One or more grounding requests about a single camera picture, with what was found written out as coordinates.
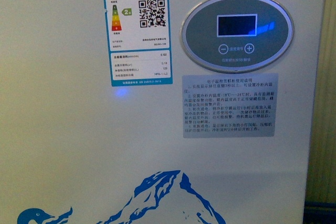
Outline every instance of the digital display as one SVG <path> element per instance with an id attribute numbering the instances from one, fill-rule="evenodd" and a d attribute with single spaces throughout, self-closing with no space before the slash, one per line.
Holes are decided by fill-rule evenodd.
<path id="1" fill-rule="evenodd" d="M 257 35 L 257 14 L 217 16 L 217 37 Z"/>

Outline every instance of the blue mountain illustration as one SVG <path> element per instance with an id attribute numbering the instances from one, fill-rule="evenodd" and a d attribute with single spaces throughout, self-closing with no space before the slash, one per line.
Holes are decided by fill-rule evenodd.
<path id="1" fill-rule="evenodd" d="M 180 170 L 158 172 L 144 179 L 117 214 L 97 224 L 172 223 L 172 218 L 186 224 L 226 224 Z"/>

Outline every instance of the instruction sticker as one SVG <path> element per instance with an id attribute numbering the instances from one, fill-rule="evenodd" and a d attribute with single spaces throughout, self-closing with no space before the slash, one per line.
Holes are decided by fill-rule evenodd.
<path id="1" fill-rule="evenodd" d="M 277 73 L 183 76 L 183 136 L 274 136 L 277 92 Z"/>

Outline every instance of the penguin graphic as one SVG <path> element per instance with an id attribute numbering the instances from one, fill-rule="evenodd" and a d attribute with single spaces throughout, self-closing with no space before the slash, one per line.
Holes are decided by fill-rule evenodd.
<path id="1" fill-rule="evenodd" d="M 72 214 L 72 207 L 70 210 L 60 215 L 56 220 L 50 220 L 46 224 L 64 224 L 68 222 L 68 217 Z M 31 220 L 36 221 L 37 224 L 42 224 L 45 220 L 54 218 L 39 208 L 29 208 L 24 210 L 17 218 L 17 224 L 28 224 Z"/>

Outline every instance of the gray oval panel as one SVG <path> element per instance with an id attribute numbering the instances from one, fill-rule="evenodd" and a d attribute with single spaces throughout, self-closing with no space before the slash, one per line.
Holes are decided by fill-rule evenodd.
<path id="1" fill-rule="evenodd" d="M 273 0 L 208 0 L 193 8 L 181 28 L 184 50 L 217 72 L 264 67 L 289 47 L 293 23 Z"/>

